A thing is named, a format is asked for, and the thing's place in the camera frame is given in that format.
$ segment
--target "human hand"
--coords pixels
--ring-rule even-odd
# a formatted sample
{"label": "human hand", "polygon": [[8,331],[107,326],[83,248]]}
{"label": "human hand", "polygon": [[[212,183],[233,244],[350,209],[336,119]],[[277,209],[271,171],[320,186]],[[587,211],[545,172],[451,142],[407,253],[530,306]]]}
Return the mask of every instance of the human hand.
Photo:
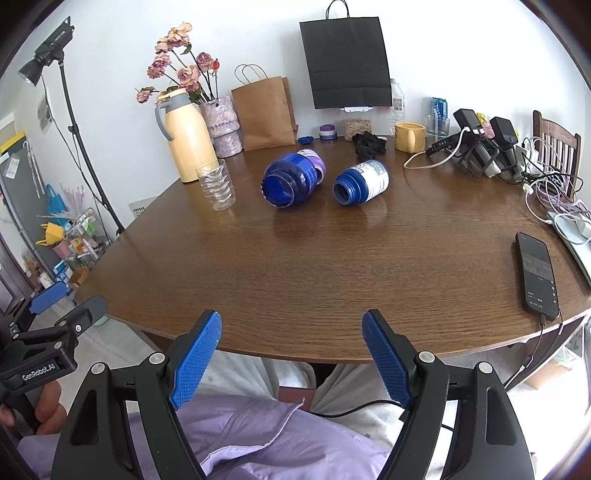
{"label": "human hand", "polygon": [[[54,380],[49,382],[41,390],[39,401],[35,407],[35,416],[41,423],[37,429],[37,435],[50,435],[58,433],[66,422],[66,409],[60,404],[61,386]],[[16,424],[12,411],[0,406],[0,423],[8,428],[13,428]]]}

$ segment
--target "blue gripper pad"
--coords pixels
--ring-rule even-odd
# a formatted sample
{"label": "blue gripper pad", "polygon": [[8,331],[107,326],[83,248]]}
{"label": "blue gripper pad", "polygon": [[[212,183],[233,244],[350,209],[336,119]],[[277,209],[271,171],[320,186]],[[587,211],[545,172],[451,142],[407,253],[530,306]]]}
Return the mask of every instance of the blue gripper pad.
{"label": "blue gripper pad", "polygon": [[195,395],[221,336],[222,318],[218,312],[209,310],[209,317],[205,320],[196,339],[192,345],[183,345],[187,353],[180,360],[176,370],[171,372],[170,403],[175,409],[178,410],[183,403],[191,400]]}
{"label": "blue gripper pad", "polygon": [[371,312],[363,315],[361,327],[363,339],[374,359],[388,395],[392,400],[400,402],[403,408],[408,408],[413,400],[408,389],[408,370]]}

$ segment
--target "yellow basket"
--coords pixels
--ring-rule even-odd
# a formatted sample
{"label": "yellow basket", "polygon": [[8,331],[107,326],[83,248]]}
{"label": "yellow basket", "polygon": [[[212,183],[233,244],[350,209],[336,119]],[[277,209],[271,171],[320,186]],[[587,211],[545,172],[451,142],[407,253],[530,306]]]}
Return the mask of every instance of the yellow basket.
{"label": "yellow basket", "polygon": [[45,238],[35,242],[35,245],[45,245],[48,247],[49,245],[61,242],[66,237],[64,229],[55,223],[42,223],[41,228],[45,229]]}

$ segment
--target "wall vent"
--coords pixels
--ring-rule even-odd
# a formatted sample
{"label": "wall vent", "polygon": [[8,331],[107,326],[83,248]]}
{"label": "wall vent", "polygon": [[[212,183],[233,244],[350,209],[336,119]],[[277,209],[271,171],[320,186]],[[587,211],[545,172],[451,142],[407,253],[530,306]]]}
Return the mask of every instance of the wall vent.
{"label": "wall vent", "polygon": [[158,197],[152,197],[149,199],[144,199],[144,200],[138,200],[137,202],[132,202],[129,204],[129,208],[131,208],[131,211],[134,214],[134,217],[138,217],[138,215],[140,213],[142,213],[146,208],[148,208],[148,205],[150,203],[152,203],[156,198]]}

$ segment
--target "lavender shirt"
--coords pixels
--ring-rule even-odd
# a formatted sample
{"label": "lavender shirt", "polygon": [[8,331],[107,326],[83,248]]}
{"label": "lavender shirt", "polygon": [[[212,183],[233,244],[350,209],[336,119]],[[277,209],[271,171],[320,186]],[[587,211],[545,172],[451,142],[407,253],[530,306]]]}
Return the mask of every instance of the lavender shirt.
{"label": "lavender shirt", "polygon": [[[388,450],[298,407],[235,395],[199,395],[177,415],[209,479],[377,478]],[[130,414],[129,423],[144,478],[157,480],[139,414]],[[40,479],[51,475],[58,438],[58,434],[30,436],[18,445]]]}

